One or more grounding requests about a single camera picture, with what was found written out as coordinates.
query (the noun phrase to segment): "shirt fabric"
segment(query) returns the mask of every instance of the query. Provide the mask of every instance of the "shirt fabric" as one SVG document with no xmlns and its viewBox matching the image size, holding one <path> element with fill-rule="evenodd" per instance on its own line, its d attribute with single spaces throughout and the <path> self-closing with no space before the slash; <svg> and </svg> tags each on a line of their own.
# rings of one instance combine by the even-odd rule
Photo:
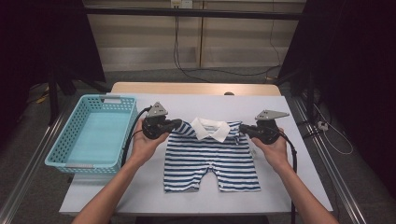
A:
<svg viewBox="0 0 396 224">
<path fill-rule="evenodd" d="M 220 191 L 261 190 L 241 121 L 183 121 L 168 138 L 164 166 L 165 192 L 197 191 L 213 172 Z"/>
</svg>

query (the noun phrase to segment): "hand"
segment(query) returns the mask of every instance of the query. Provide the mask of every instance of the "hand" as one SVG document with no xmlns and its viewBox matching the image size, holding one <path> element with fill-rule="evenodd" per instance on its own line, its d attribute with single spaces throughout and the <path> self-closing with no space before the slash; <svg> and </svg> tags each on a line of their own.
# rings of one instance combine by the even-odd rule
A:
<svg viewBox="0 0 396 224">
<path fill-rule="evenodd" d="M 151 140 L 148 139 L 142 130 L 143 120 L 140 119 L 136 123 L 136 127 L 134 128 L 134 132 L 138 132 L 134 135 L 134 143 L 132 148 L 132 155 L 128 161 L 134 161 L 135 164 L 142 166 L 146 161 L 148 161 L 155 152 L 157 146 L 164 142 L 166 138 L 169 136 L 169 133 L 163 133 L 159 138 Z"/>
<path fill-rule="evenodd" d="M 260 139 L 255 137 L 251 141 L 264 152 L 265 159 L 276 172 L 282 167 L 290 166 L 286 151 L 286 140 L 282 136 L 279 136 L 276 142 L 271 145 L 265 145 Z"/>
</svg>

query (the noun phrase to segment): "black cable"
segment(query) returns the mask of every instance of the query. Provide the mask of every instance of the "black cable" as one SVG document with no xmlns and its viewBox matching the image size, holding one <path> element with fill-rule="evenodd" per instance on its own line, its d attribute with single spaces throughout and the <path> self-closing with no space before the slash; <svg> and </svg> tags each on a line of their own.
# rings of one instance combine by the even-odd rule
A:
<svg viewBox="0 0 396 224">
<path fill-rule="evenodd" d="M 134 137 L 134 135 L 135 135 L 136 133 L 140 132 L 140 131 L 138 131 L 138 132 L 136 132 L 136 133 L 133 133 L 133 132 L 134 132 L 134 126 L 136 125 L 137 121 L 138 121 L 139 118 L 142 116 L 142 114 L 143 114 L 144 112 L 148 112 L 150 109 L 151 109 L 151 106 L 144 108 L 142 111 L 140 111 L 140 113 L 139 113 L 139 114 L 136 116 L 136 118 L 134 119 L 134 124 L 133 124 L 132 127 L 131 127 L 131 131 L 129 131 L 128 139 L 126 140 L 125 146 L 124 146 L 124 148 L 123 148 L 122 159 L 121 159 L 121 167 L 122 167 L 122 166 L 125 164 L 125 162 L 126 162 L 126 156 L 128 155 L 128 149 L 129 149 L 129 145 L 131 145 L 132 138 Z"/>
<path fill-rule="evenodd" d="M 178 58 L 178 17 L 175 17 L 175 22 L 176 22 L 176 29 L 175 29 L 175 45 L 174 45 L 174 63 L 175 63 L 176 68 L 178 70 L 180 70 L 186 77 L 191 77 L 191 78 L 195 78 L 195 79 L 210 83 L 211 81 L 209 81 L 209 80 L 206 80 L 206 79 L 203 79 L 203 78 L 199 78 L 199 77 L 190 76 L 181 67 L 180 60 Z"/>
<path fill-rule="evenodd" d="M 279 58 L 279 52 L 277 51 L 277 49 L 275 48 L 275 46 L 273 45 L 273 43 L 272 43 L 272 34 L 273 34 L 273 31 L 274 31 L 274 21 L 275 20 L 273 20 L 273 24 L 272 24 L 272 27 L 271 27 L 271 33 L 270 33 L 270 45 L 273 47 L 273 49 L 275 50 L 275 52 L 276 52 L 276 55 L 277 55 L 277 63 L 278 64 L 280 64 L 280 58 Z"/>
<path fill-rule="evenodd" d="M 225 73 L 225 74 L 229 74 L 229 75 L 233 75 L 233 76 L 240 76 L 240 77 L 254 77 L 254 76 L 260 76 L 260 75 L 264 75 L 265 74 L 266 75 L 265 81 L 264 81 L 264 83 L 265 83 L 266 80 L 267 80 L 267 77 L 268 77 L 268 72 L 273 70 L 273 69 L 275 69 L 275 68 L 277 68 L 277 67 L 280 67 L 280 61 L 279 61 L 278 65 L 272 66 L 272 67 L 266 69 L 265 71 L 262 71 L 262 72 L 259 72 L 259 73 L 253 73 L 253 74 L 239 74 L 239 73 L 235 73 L 235 72 L 228 72 L 228 71 L 214 69 L 214 68 L 197 68 L 197 69 L 185 69 L 185 68 L 182 68 L 181 65 L 180 65 L 180 60 L 178 58 L 178 56 L 179 56 L 178 55 L 178 17 L 175 18 L 175 22 L 176 22 L 176 24 L 175 24 L 176 29 L 175 29 L 175 45 L 174 45 L 174 64 L 177 67 L 177 69 L 180 70 L 187 77 L 191 77 L 191 78 L 202 80 L 204 82 L 211 83 L 211 81 L 209 81 L 209 80 L 206 80 L 206 79 L 203 79 L 203 78 L 199 78 L 199 77 L 193 77 L 193 76 L 191 76 L 191 75 L 189 75 L 187 73 L 188 72 L 196 72 L 196 71 L 212 71 L 212 72 L 221 72 L 221 73 Z"/>
<path fill-rule="evenodd" d="M 285 133 L 282 133 L 279 130 L 275 130 L 269 127 L 265 127 L 268 130 L 271 130 L 272 132 L 278 133 L 281 137 L 283 137 L 290 145 L 291 148 L 291 156 L 292 156 L 292 167 L 293 167 L 293 171 L 294 173 L 297 174 L 297 151 L 296 148 L 294 147 L 293 143 L 289 140 L 288 136 Z M 291 224 L 295 224 L 296 223 L 296 208 L 294 206 L 293 201 L 291 201 Z"/>
</svg>

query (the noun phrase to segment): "power outlet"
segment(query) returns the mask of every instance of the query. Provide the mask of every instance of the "power outlet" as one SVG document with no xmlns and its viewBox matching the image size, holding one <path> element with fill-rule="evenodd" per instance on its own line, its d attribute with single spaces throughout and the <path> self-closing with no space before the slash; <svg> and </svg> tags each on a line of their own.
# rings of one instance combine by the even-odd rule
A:
<svg viewBox="0 0 396 224">
<path fill-rule="evenodd" d="M 181 8 L 192 9 L 192 0 L 181 0 Z"/>
<path fill-rule="evenodd" d="M 323 121 L 319 121 L 318 122 L 318 128 L 320 130 L 322 130 L 323 132 L 326 132 L 327 130 L 329 130 L 329 124 Z"/>
<path fill-rule="evenodd" d="M 171 0 L 171 8 L 181 8 L 181 0 Z"/>
</svg>

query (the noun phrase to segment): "white collar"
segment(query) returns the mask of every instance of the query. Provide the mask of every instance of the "white collar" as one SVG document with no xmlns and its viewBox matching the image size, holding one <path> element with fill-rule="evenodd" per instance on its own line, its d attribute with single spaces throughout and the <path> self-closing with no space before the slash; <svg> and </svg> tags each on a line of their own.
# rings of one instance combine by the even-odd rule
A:
<svg viewBox="0 0 396 224">
<path fill-rule="evenodd" d="M 196 118 L 192 121 L 191 127 L 195 130 L 198 140 L 208 136 L 219 142 L 224 142 L 231 128 L 225 121 L 215 121 L 210 119 Z"/>
</svg>

